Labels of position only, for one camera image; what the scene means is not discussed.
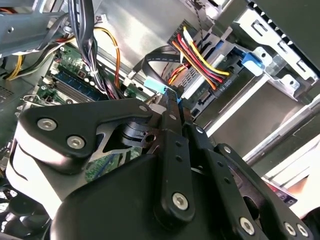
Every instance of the metal bracket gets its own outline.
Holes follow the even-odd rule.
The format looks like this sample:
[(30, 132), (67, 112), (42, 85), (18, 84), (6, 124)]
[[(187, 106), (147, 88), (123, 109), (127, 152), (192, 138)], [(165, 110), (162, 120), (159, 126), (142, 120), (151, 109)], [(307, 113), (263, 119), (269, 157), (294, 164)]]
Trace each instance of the metal bracket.
[(99, 101), (94, 107), (90, 103), (36, 107), (20, 115), (15, 138), (29, 155), (73, 174), (95, 151), (99, 125), (145, 123), (151, 116), (151, 109), (137, 99)]
[(249, 167), (246, 162), (226, 144), (218, 144), (214, 149), (223, 155), (226, 163), (240, 176), (243, 189), (256, 204), (259, 211), (259, 220), (264, 233), (269, 239), (305, 239), (298, 225), (307, 230), (307, 226), (277, 197), (263, 180)]
[(158, 156), (154, 213), (164, 227), (172, 229), (191, 222), (196, 209), (188, 140), (182, 136), (177, 96), (168, 90), (164, 97), (167, 110), (162, 114), (161, 132), (148, 153)]
[(220, 219), (223, 234), (230, 239), (267, 240), (240, 195), (225, 158), (213, 151), (205, 131), (194, 124), (184, 128), (193, 160), (191, 166), (202, 166), (210, 181), (209, 191), (216, 192), (217, 214), (224, 216)]
[(237, 22), (257, 43), (273, 48), (304, 80), (308, 78), (318, 79), (314, 71), (305, 64), (256, 11), (247, 9)]
[(20, 51), (36, 49), (48, 32), (51, 19), (58, 18), (64, 12), (43, 12), (46, 0), (0, 1), (0, 6), (32, 6), (32, 13), (0, 14), (0, 56), (6, 57)]

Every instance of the orange wire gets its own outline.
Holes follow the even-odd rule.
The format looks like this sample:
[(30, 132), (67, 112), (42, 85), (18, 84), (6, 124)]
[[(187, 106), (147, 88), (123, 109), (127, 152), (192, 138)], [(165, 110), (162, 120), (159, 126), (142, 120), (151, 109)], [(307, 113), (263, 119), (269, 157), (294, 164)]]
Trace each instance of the orange wire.
[(179, 74), (183, 71), (183, 70), (186, 70), (186, 67), (185, 66), (181, 66), (177, 69), (177, 71), (173, 72), (173, 74), (171, 75), (171, 78), (169, 79), (168, 81), (168, 84), (171, 85), (174, 83), (174, 81), (177, 79), (177, 77), (179, 76)]
[(191, 59), (189, 58), (188, 55), (186, 54), (183, 54), (183, 50), (181, 49), (181, 47), (175, 42), (175, 41), (172, 41), (172, 44), (181, 52), (181, 54), (188, 60), (188, 62), (192, 65), (192, 67), (194, 67), (199, 74), (201, 74), (201, 76), (207, 81), (207, 83), (213, 88), (213, 90), (216, 90), (216, 86), (213, 84), (213, 82), (207, 78), (202, 72), (201, 70), (198, 68), (198, 66), (196, 66), (192, 61)]
[(10, 10), (2, 8), (2, 7), (0, 7), (0, 12), (5, 12), (5, 13), (8, 13), (8, 14), (13, 14), (14, 13), (13, 11), (10, 11)]

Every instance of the wire bundle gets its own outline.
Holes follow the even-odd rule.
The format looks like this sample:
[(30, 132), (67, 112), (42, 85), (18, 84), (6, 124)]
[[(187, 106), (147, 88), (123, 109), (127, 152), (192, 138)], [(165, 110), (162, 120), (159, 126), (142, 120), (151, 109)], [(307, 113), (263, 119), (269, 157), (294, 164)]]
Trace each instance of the wire bundle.
[[(97, 61), (98, 43), (94, 37), (95, 14), (92, 1), (68, 0), (68, 11), (70, 14), (70, 24), (74, 32), (74, 37), (76, 39), (79, 51), (82, 55), (83, 61), (89, 67), (91, 74), (94, 77), (95, 84), (97, 85), (98, 89), (102, 93), (106, 94), (110, 99), (119, 99), (119, 91), (115, 87), (115, 85), (120, 85), (119, 73), (116, 74), (116, 81), (114, 85), (108, 79), (108, 75), (104, 72), (104, 69), (99, 66)], [(119, 67), (120, 62), (117, 60), (117, 69), (119, 69)]]
[[(201, 56), (186, 27), (183, 28), (183, 37), (178, 34), (177, 42), (173, 41), (172, 44), (180, 51), (180, 54), (187, 59), (191, 66), (202, 75), (213, 90), (216, 90), (219, 84), (224, 82), (225, 76), (230, 75), (226, 71), (215, 69)], [(173, 83), (175, 80), (173, 77), (174, 76), (171, 76), (169, 82)]]
[(184, 70), (188, 70), (188, 66), (187, 65), (181, 65), (179, 67), (177, 67), (171, 74), (170, 78), (168, 79), (168, 84), (172, 85), (175, 80), (177, 79), (177, 77), (179, 76), (179, 74), (181, 72), (183, 72)]

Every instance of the black wire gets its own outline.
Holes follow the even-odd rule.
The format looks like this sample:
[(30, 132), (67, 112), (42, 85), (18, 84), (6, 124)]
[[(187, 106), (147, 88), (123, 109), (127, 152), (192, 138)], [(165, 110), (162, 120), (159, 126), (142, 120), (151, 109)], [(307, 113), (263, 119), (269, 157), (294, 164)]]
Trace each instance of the black wire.
[(196, 14), (196, 17), (197, 17), (197, 19), (198, 19), (199, 26), (200, 26), (200, 36), (201, 36), (200, 49), (202, 49), (202, 47), (203, 47), (203, 42), (204, 42), (204, 32), (203, 32), (203, 27), (202, 27), (202, 23), (201, 23), (199, 11), (198, 11), (198, 8), (197, 8), (196, 5), (199, 6), (199, 3), (197, 3), (196, 0), (193, 0), (193, 8), (194, 8), (194, 11), (195, 11), (195, 14)]
[(52, 42), (53, 37), (56, 35), (56, 33), (58, 32), (61, 24), (66, 21), (68, 19), (69, 14), (65, 13), (63, 15), (61, 15), (55, 22), (54, 24), (51, 26), (51, 28), (49, 29), (49, 31), (47, 32), (47, 34), (45, 35), (44, 39), (42, 40), (42, 43), (40, 44), (40, 46), (36, 49), (38, 51), (43, 50), (44, 48), (46, 48), (48, 46), (48, 44), (50, 42)]
[(2, 64), (1, 64), (0, 68), (1, 68), (1, 69), (6, 69), (7, 63), (8, 63), (8, 57), (5, 56), (5, 57), (2, 59)]
[(158, 82), (169, 87), (168, 83), (163, 80), (163, 78), (150, 66), (149, 62), (169, 62), (169, 63), (180, 63), (180, 55), (175, 54), (165, 54), (168, 52), (176, 52), (171, 46), (161, 46), (148, 53), (143, 59), (141, 59), (131, 70), (130, 77), (133, 79), (135, 75), (141, 70), (147, 76), (156, 79)]
[(29, 66), (29, 67), (27, 67), (27, 68), (19, 71), (19, 72), (18, 72), (18, 76), (19, 76), (19, 75), (26, 74), (26, 73), (28, 73), (28, 72), (36, 69), (36, 68), (39, 66), (39, 64), (41, 64), (41, 63), (43, 62), (43, 60), (45, 59), (47, 53), (48, 53), (50, 50), (52, 50), (53, 48), (55, 48), (56, 46), (57, 46), (56, 43), (53, 43), (53, 44), (49, 45), (49, 46), (42, 52), (42, 54), (41, 54), (40, 57), (37, 59), (37, 61), (36, 61), (34, 64), (32, 64), (31, 66)]
[[(173, 49), (171, 46), (169, 45), (166, 45), (166, 46), (161, 46), (161, 47), (158, 47), (156, 48), (155, 50), (151, 51), (150, 53), (148, 54), (152, 54), (152, 53), (169, 53), (169, 52), (176, 52), (175, 49)], [(142, 69), (142, 62), (143, 62), (144, 58), (141, 59), (134, 67), (133, 69), (131, 70), (132, 72), (135, 72), (135, 74), (133, 76), (135, 76), (138, 72), (141, 71)]]

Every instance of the metal screw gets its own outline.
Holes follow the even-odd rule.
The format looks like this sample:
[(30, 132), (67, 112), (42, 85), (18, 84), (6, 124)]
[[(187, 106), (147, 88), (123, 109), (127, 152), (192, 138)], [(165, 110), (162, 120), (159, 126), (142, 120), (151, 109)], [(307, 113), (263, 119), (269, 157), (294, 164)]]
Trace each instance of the metal screw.
[(170, 116), (170, 118), (172, 118), (173, 120), (177, 120), (177, 118), (176, 118), (175, 115), (170, 114), (169, 116)]
[(201, 129), (201, 127), (199, 127), (199, 126), (196, 126), (196, 128), (195, 128), (199, 133), (201, 133), (201, 134), (203, 134), (204, 133), (204, 131)]
[(241, 217), (240, 218), (240, 225), (241, 227), (243, 228), (243, 230), (245, 230), (245, 232), (249, 235), (253, 235), (255, 234), (255, 228), (254, 226), (252, 225), (252, 223), (246, 219), (245, 217)]
[(57, 124), (55, 121), (49, 118), (42, 118), (37, 123), (38, 127), (45, 131), (52, 131), (57, 128)]
[(300, 231), (300, 233), (305, 236), (305, 237), (309, 237), (309, 233), (307, 232), (307, 230), (301, 226), (299, 223), (296, 225)]
[(69, 137), (66, 143), (70, 148), (73, 148), (73, 149), (82, 149), (85, 146), (85, 141), (79, 136)]
[(144, 112), (148, 112), (148, 109), (145, 106), (140, 105), (139, 108)]
[(230, 149), (230, 148), (228, 148), (227, 146), (225, 146), (225, 147), (224, 147), (224, 150), (225, 150), (228, 154), (230, 154), (230, 153), (231, 153), (231, 149)]
[(187, 210), (189, 203), (187, 198), (179, 192), (176, 192), (172, 196), (172, 201), (174, 205), (180, 210)]
[(287, 222), (284, 223), (285, 229), (290, 233), (292, 236), (296, 236), (296, 230)]

